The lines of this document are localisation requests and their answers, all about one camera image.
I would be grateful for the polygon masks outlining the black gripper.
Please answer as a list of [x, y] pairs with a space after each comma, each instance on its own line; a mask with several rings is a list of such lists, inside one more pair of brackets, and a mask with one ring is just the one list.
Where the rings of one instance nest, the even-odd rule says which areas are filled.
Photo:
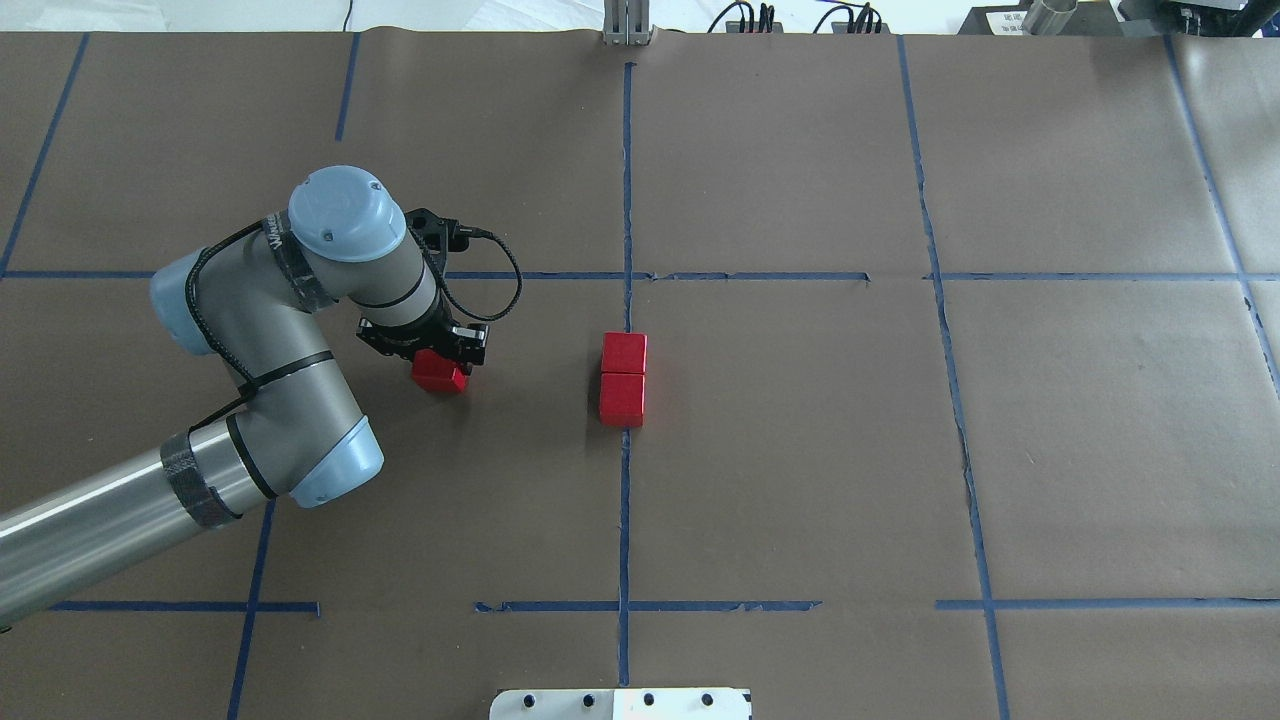
[[447, 313], [398, 327], [379, 325], [361, 316], [356, 331], [358, 340], [383, 356], [413, 361], [419, 352], [430, 351], [462, 373], [472, 373], [485, 363], [488, 336], [486, 323], [460, 324]]

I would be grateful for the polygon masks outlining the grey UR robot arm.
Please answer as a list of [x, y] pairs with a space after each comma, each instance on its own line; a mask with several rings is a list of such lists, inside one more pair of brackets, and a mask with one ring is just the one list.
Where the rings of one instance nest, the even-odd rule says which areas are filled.
[[462, 306], [445, 269], [492, 232], [403, 210], [357, 167], [325, 167], [280, 211], [159, 270], [154, 311], [188, 354], [214, 355], [237, 396], [156, 448], [3, 516], [3, 625], [219, 530], [282, 496], [315, 509], [384, 455], [315, 316], [348, 301], [384, 356], [422, 351], [468, 374], [497, 314]]

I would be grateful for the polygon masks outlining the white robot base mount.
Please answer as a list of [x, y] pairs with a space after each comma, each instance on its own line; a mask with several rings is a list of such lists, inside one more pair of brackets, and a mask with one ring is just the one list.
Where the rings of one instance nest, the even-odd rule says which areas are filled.
[[731, 687], [512, 689], [489, 719], [753, 719], [751, 694]]

